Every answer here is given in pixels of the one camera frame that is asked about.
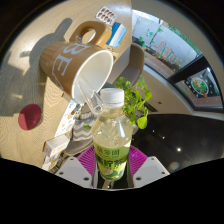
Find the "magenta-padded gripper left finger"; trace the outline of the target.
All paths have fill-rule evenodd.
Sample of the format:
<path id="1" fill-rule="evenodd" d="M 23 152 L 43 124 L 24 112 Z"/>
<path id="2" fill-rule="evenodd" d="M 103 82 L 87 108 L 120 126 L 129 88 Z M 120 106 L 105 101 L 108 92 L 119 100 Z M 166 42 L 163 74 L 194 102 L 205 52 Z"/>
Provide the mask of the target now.
<path id="1" fill-rule="evenodd" d="M 89 147 L 78 157 L 69 157 L 56 175 L 84 188 L 96 188 L 97 165 L 94 147 Z"/>

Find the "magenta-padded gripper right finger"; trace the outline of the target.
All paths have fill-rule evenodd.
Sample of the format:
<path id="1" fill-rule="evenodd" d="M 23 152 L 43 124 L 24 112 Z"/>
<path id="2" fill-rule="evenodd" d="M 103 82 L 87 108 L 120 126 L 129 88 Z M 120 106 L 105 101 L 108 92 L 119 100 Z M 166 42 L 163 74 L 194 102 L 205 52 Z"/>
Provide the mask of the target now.
<path id="1" fill-rule="evenodd" d="M 130 147 L 128 160 L 128 187 L 140 188 L 169 175 L 167 169 L 155 157 L 147 157 L 134 146 Z"/>

